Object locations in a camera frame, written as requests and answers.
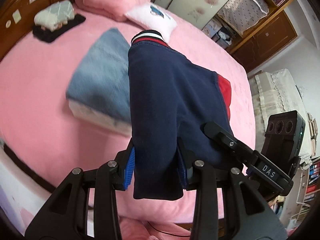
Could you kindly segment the brown wooden cabinet door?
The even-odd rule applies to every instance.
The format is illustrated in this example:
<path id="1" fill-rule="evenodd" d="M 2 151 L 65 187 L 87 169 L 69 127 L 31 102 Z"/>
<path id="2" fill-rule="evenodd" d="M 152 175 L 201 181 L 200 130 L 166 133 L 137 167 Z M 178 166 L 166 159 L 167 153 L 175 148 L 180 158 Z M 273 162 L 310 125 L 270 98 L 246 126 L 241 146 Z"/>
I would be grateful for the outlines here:
<path id="1" fill-rule="evenodd" d="M 249 73 L 297 37 L 287 14 L 280 12 L 231 56 Z"/>

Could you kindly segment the folded grey white garment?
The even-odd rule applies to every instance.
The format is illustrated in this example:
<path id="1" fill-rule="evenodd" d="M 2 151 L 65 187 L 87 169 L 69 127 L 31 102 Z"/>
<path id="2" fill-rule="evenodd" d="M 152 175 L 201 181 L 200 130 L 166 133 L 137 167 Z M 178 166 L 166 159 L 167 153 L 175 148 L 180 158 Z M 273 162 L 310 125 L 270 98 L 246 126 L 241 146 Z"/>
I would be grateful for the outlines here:
<path id="1" fill-rule="evenodd" d="M 130 137 L 132 134 L 132 127 L 126 122 L 116 120 L 107 114 L 96 111 L 95 109 L 74 100 L 68 100 L 68 105 L 76 118 L 85 120 L 125 137 Z"/>

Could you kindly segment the white small pillow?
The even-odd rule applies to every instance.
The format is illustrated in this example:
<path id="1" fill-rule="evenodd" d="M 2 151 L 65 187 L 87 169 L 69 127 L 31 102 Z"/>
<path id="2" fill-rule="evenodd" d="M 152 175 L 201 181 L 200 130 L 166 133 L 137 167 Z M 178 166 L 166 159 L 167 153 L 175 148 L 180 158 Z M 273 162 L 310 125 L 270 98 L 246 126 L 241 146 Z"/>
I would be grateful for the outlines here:
<path id="1" fill-rule="evenodd" d="M 169 42 L 176 21 L 164 9 L 153 3 L 145 3 L 125 13 L 125 17 L 145 30 L 158 31 L 165 42 Z"/>

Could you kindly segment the folded blue denim garment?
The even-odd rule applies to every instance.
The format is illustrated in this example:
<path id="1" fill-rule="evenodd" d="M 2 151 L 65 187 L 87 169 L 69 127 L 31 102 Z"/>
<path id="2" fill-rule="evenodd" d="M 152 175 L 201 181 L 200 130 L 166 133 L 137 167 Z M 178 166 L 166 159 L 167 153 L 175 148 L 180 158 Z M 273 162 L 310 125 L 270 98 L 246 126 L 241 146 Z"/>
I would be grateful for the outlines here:
<path id="1" fill-rule="evenodd" d="M 130 124 L 129 48 L 117 28 L 104 32 L 77 66 L 66 98 Z"/>

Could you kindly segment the beige lace covered sofa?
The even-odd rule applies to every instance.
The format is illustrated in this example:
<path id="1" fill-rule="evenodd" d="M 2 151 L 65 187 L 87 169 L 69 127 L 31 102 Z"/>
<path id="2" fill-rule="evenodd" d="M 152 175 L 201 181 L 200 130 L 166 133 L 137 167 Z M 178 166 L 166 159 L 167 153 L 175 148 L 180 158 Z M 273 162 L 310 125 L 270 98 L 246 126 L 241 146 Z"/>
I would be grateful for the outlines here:
<path id="1" fill-rule="evenodd" d="M 273 114 L 296 110 L 305 121 L 305 132 L 299 152 L 300 164 L 311 164 L 312 147 L 308 117 L 296 83 L 288 69 L 262 72 L 249 79 L 255 115 L 255 149 L 261 151 L 268 119 Z"/>

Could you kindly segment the navy and red sweatshirt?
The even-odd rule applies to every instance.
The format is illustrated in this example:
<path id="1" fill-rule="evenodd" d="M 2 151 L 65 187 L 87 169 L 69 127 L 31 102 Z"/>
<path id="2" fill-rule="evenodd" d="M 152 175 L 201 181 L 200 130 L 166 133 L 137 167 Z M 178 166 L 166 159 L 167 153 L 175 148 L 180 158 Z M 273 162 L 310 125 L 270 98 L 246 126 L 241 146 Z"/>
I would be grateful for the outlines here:
<path id="1" fill-rule="evenodd" d="M 189 61 L 161 34 L 144 30 L 128 53 L 135 199 L 177 200 L 183 196 L 175 156 L 177 141 L 215 167 L 223 156 L 201 126 L 213 121 L 231 130 L 232 89 L 223 76 Z"/>

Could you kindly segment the brown wooden headboard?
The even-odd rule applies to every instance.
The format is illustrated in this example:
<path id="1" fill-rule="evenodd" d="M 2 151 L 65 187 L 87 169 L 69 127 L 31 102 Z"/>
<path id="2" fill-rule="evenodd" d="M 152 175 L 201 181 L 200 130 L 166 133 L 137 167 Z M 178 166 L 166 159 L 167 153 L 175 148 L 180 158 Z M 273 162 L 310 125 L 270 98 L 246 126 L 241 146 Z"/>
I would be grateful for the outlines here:
<path id="1" fill-rule="evenodd" d="M 32 31 L 34 16 L 58 1 L 63 0 L 1 0 L 1 59 Z"/>

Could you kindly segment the pink plush bed cover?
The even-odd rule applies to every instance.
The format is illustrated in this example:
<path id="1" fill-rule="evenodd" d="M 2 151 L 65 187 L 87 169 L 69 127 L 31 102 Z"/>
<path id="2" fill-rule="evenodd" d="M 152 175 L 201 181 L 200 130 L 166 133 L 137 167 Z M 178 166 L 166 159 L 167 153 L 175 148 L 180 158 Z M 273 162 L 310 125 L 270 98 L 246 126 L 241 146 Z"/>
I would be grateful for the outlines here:
<path id="1" fill-rule="evenodd" d="M 51 44 L 28 34 L 1 62 L 1 138 L 40 177 L 59 185 L 75 168 L 98 168 L 129 138 L 77 119 L 66 100 L 69 81 L 90 46 L 108 29 L 130 41 L 140 27 L 84 12 L 85 22 Z M 175 17 L 169 45 L 231 83 L 234 136 L 255 147 L 255 117 L 244 68 L 189 22 Z"/>

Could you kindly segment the quilted storage bag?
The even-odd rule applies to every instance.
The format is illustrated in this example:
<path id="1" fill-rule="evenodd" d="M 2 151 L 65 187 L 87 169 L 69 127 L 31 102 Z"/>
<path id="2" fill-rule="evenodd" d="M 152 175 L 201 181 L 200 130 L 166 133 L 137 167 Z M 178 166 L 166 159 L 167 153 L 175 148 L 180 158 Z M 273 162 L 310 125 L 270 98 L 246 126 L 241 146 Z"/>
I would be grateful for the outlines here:
<path id="1" fill-rule="evenodd" d="M 242 36 L 268 13 L 269 8 L 264 0 L 229 0 L 217 14 Z"/>

